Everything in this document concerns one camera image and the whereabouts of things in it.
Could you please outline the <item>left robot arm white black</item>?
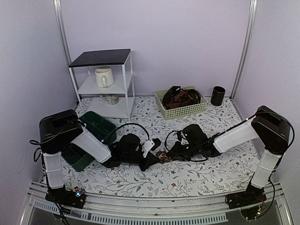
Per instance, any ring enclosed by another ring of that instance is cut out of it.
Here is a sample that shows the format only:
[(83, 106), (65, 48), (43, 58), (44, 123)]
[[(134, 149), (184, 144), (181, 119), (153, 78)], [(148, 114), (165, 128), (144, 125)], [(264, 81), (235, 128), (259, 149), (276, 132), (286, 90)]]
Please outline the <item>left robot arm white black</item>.
[(119, 127), (99, 114), (88, 111), (78, 117), (74, 110), (66, 110), (43, 118), (39, 123), (44, 172), (52, 189), (51, 195), (59, 203), (66, 203), (70, 194), (64, 189), (61, 158), (77, 172), (93, 160), (106, 168), (121, 163), (138, 165), (141, 171), (159, 162), (151, 151), (160, 146), (158, 138), (147, 136), (145, 142), (135, 134), (117, 140)]

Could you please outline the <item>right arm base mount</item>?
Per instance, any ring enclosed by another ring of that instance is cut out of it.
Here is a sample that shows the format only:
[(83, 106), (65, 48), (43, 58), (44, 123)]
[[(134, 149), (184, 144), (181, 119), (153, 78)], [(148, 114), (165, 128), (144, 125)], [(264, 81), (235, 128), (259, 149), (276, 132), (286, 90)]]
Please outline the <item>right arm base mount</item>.
[(257, 219), (265, 209), (266, 200), (264, 188), (259, 189), (252, 185), (248, 185), (245, 191), (228, 194), (225, 197), (225, 202), (228, 204), (229, 209), (247, 206), (247, 208), (240, 211), (246, 220)]

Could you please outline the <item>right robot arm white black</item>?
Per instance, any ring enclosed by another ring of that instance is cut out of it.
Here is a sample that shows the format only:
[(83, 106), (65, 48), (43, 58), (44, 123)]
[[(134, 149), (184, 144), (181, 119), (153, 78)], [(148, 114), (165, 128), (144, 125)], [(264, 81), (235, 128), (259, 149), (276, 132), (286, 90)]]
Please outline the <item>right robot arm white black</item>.
[(213, 158), (246, 142), (259, 141), (264, 146), (259, 165), (253, 174), (249, 189), (242, 200), (253, 204), (260, 198), (262, 189), (276, 170), (283, 155), (295, 139), (295, 131), (289, 120), (262, 105), (255, 114), (233, 127), (208, 137), (197, 124), (191, 124), (179, 132), (178, 140), (167, 155), (178, 160), (190, 161), (197, 154)]

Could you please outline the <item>cream floral patterned tie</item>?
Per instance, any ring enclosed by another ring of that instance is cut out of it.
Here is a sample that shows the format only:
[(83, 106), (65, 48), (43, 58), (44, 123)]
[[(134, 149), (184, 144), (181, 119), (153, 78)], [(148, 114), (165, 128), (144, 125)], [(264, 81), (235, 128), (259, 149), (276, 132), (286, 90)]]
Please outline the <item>cream floral patterned tie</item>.
[(164, 163), (169, 163), (169, 162), (172, 162), (173, 161), (173, 158), (167, 156), (167, 152), (166, 151), (158, 151), (156, 153), (156, 156), (157, 158), (159, 159), (159, 162), (161, 164), (164, 164)]

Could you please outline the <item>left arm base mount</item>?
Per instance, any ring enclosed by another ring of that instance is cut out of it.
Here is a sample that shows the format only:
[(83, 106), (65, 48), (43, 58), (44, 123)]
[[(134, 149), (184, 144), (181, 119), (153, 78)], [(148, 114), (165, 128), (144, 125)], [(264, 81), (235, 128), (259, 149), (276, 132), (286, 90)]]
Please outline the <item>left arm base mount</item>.
[(66, 190), (65, 186), (58, 189), (49, 187), (45, 199), (58, 205), (83, 209), (86, 194), (83, 188), (78, 187), (71, 190)]

